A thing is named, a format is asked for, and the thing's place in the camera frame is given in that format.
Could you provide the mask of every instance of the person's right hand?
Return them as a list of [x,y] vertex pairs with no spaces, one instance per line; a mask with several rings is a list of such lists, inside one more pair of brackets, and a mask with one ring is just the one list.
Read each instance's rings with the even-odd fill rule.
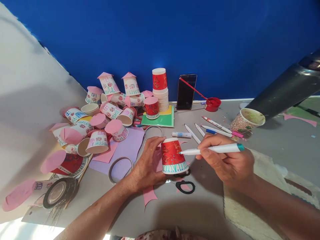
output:
[[231,143],[236,142],[221,134],[206,134],[198,146],[201,155],[197,155],[196,158],[201,159],[203,157],[216,171],[224,184],[241,191],[254,179],[254,157],[250,150],[245,149],[245,151],[233,153],[216,153],[208,149],[210,146]]

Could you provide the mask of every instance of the teal marker cap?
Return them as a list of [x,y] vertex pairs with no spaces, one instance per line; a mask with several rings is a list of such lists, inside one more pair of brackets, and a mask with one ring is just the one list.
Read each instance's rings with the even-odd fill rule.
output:
[[239,148],[240,151],[244,151],[244,146],[241,143],[238,143],[237,147]]

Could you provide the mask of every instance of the hand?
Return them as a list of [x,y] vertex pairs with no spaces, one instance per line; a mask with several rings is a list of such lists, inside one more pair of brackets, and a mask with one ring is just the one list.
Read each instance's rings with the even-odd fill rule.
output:
[[208,149],[210,146],[231,143],[235,141],[221,134],[206,134],[198,146],[201,155],[197,155],[196,158],[203,157],[225,185],[241,191],[253,182],[255,176],[253,173],[254,157],[250,150],[216,153]]
[[154,152],[157,146],[165,139],[166,137],[152,137],[147,139],[140,159],[127,176],[134,192],[140,192],[167,178],[162,171],[155,172],[152,167]]

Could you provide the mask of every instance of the green paper scrap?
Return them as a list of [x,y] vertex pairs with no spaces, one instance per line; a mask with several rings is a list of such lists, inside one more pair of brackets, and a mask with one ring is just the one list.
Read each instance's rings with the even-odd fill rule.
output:
[[171,114],[160,115],[156,119],[148,119],[146,115],[143,115],[141,124],[159,127],[174,127],[174,108],[171,108]]

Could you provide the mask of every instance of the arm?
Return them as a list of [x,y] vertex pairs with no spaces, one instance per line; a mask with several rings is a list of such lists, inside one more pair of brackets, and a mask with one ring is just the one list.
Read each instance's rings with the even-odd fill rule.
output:
[[119,208],[130,195],[166,179],[163,172],[155,173],[152,168],[153,154],[163,140],[165,137],[149,138],[130,174],[81,213],[55,240],[103,239]]
[[230,143],[235,142],[220,134],[207,134],[198,146],[201,155],[197,159],[203,157],[225,185],[260,204],[290,239],[319,239],[320,211],[255,175],[254,158],[248,149],[226,154],[208,149]]

